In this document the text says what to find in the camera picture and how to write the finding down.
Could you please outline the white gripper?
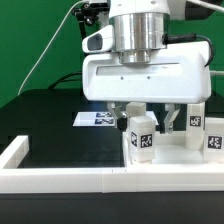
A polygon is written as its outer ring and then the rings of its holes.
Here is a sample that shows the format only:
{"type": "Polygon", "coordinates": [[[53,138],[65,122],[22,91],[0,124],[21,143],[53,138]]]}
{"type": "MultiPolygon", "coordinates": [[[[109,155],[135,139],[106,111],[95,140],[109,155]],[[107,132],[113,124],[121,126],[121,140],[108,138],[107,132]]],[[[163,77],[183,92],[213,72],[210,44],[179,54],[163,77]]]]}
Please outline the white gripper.
{"type": "Polygon", "coordinates": [[[91,101],[106,101],[115,127],[127,129],[127,117],[115,102],[165,103],[160,133],[173,132],[179,104],[201,103],[211,95],[204,41],[171,44],[152,53],[145,64],[123,65],[116,53],[95,54],[83,63],[83,92],[91,101]]]}

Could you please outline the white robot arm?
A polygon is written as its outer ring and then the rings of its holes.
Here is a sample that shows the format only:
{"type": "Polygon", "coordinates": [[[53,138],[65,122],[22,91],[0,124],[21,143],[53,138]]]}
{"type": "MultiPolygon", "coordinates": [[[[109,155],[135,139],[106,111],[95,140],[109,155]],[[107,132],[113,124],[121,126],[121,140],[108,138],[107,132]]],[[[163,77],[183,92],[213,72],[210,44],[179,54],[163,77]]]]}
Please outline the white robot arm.
{"type": "Polygon", "coordinates": [[[195,33],[171,35],[171,20],[204,20],[224,11],[223,0],[89,0],[109,7],[105,26],[82,41],[83,92],[106,101],[119,126],[116,102],[161,103],[167,115],[160,131],[171,132],[181,104],[211,95],[211,41],[195,33]]]}

